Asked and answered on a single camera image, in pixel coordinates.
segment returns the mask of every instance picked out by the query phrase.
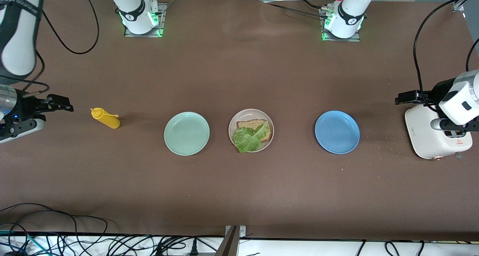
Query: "white floor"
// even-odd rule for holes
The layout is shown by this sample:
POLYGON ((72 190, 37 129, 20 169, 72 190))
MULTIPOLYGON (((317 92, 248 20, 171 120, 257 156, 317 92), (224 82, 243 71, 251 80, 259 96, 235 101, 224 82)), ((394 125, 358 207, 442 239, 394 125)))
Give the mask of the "white floor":
MULTIPOLYGON (((112 244, 111 240, 106 240, 107 238, 114 237, 102 237, 101 243, 93 245, 88 251, 93 256, 106 256, 108 252, 108 246, 112 244)), ((50 237, 50 243, 56 244, 56 237, 50 237)), ((96 241, 98 237, 87 236, 79 237, 82 241, 96 241)), ((137 241, 142 239, 138 237, 128 244, 131 246, 137 241)), ((217 248, 221 244, 222 238, 201 238, 203 241, 207 242, 211 246, 217 248)), ((45 237, 36 237, 36 242, 41 246, 48 248, 45 237)), ((160 237, 154 237, 154 243, 151 239, 148 239, 145 242, 138 244, 135 248, 140 247, 151 247, 158 244, 160 237)), ((12 245, 22 246, 25 241, 25 237, 15 236, 11 238, 12 245)), ((67 241, 73 243, 77 241, 75 236, 68 237, 67 241)), ((6 236, 0 237, 0 242, 8 243, 6 236)), ((191 251, 192 240, 185 242, 186 247, 179 250, 169 250, 168 255, 170 256, 186 256, 191 251)), ((384 242, 366 242, 364 248, 361 251, 361 256, 388 256, 384 248, 384 242)), ((417 256, 419 248, 421 247, 420 243, 402 243, 394 242, 400 256, 417 256)), ((361 242, 357 241, 277 241, 277 240, 241 240, 238 256, 250 256, 257 254, 259 256, 283 256, 283 255, 298 255, 298 256, 355 256, 361 242)), ((72 249, 77 251, 77 256, 79 256, 82 251, 78 243, 71 246, 72 249)), ((121 254, 126 251, 127 247, 120 247, 115 255, 121 254)), ((0 253, 4 254, 11 249, 7 246, 0 246, 0 253)), ((33 242, 29 242, 27 247, 27 253, 29 255, 39 252, 41 249, 33 242)), ((200 253, 214 252, 212 249, 198 242, 198 251, 200 253)), ((137 256, 149 256, 152 252, 151 249, 145 249, 142 251, 137 251, 137 256)), ((73 256, 71 251, 66 250, 64 253, 65 256, 73 256)), ((424 250, 421 253, 421 256, 477 256, 479 255, 479 244, 440 244, 440 243, 426 243, 424 250)), ((136 256, 134 252, 129 252, 125 256, 136 256)))

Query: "yellow squeeze bottle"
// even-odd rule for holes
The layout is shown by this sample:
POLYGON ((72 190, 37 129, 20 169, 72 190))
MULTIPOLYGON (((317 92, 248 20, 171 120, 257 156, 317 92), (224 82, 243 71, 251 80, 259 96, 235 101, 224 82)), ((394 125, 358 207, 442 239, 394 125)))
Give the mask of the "yellow squeeze bottle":
POLYGON ((112 115, 105 111, 103 108, 94 108, 91 110, 91 116, 100 121, 101 123, 105 124, 106 126, 116 129, 120 127, 120 120, 118 119, 118 115, 112 115))

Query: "metal bracket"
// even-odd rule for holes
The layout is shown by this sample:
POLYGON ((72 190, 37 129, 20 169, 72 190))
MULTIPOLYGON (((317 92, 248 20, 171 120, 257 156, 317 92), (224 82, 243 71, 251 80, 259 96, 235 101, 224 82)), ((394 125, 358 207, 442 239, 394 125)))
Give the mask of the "metal bracket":
POLYGON ((321 16, 326 16, 327 18, 321 18, 321 35, 322 35, 322 40, 323 41, 338 41, 338 42, 359 42, 359 31, 356 31, 356 33, 351 37, 351 38, 338 38, 334 36, 328 29, 325 28, 325 26, 328 23, 328 21, 331 20, 332 17, 334 17, 334 3, 329 3, 326 6, 322 6, 321 9, 318 9, 320 12, 321 16))
MULTIPOLYGON (((226 225, 225 235, 228 234, 228 231, 229 231, 230 228, 231 228, 231 225, 226 225)), ((245 237, 246 236, 246 225, 240 225, 239 226, 239 236, 240 237, 245 237)))
POLYGON ((462 6, 462 1, 457 1, 451 3, 452 11, 453 12, 463 12, 464 11, 464 6, 462 6))
POLYGON ((151 12, 157 12, 151 16, 153 22, 158 23, 154 26, 151 31, 145 34, 134 34, 128 30, 125 26, 125 37, 147 37, 147 38, 157 38, 163 37, 163 30, 165 28, 165 19, 166 19, 166 8, 168 3, 166 2, 157 2, 156 0, 150 0, 150 10, 151 12))

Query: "brown tabletop surface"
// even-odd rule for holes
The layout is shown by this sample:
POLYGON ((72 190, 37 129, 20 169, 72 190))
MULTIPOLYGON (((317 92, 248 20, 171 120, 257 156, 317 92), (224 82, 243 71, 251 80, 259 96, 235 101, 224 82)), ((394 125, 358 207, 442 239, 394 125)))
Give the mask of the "brown tabletop surface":
MULTIPOLYGON (((41 22, 40 80, 75 111, 49 113, 42 131, 0 146, 3 207, 43 203, 108 218, 108 232, 122 233, 223 234, 225 225, 246 224, 252 237, 268 238, 479 238, 479 146, 462 160, 420 159, 404 125, 411 106, 394 105, 399 92, 418 88, 412 43, 437 3, 373 2, 361 42, 342 43, 322 41, 314 17, 258 0, 176 0, 163 38, 125 38, 113 2, 92 1, 100 39, 91 53, 67 52, 41 22), (122 126, 94 120, 93 107, 119 114, 122 126), (274 122, 261 152, 240 154, 229 140, 229 121, 245 108, 274 122), (313 126, 329 110, 357 121, 353 152, 318 145, 313 126), (188 157, 163 140, 183 111, 204 116, 211 130, 188 157)), ((281 4, 314 12, 300 1, 281 4)), ((86 0, 45 0, 44 10, 73 50, 94 41, 86 0)), ((425 89, 464 72, 471 45, 462 14, 439 10, 418 43, 425 89)), ((474 53, 471 68, 478 65, 474 53)), ((24 224, 73 231, 58 217, 24 224)), ((101 224, 85 220, 79 231, 101 224)))

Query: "bottle cap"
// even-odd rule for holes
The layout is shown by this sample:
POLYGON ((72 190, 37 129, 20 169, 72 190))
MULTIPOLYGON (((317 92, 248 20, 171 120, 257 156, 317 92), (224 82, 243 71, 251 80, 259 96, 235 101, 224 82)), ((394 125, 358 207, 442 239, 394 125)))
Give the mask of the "bottle cap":
POLYGON ((91 110, 91 116, 94 118, 94 119, 100 119, 105 111, 103 110, 103 108, 94 108, 94 109, 90 109, 91 110))

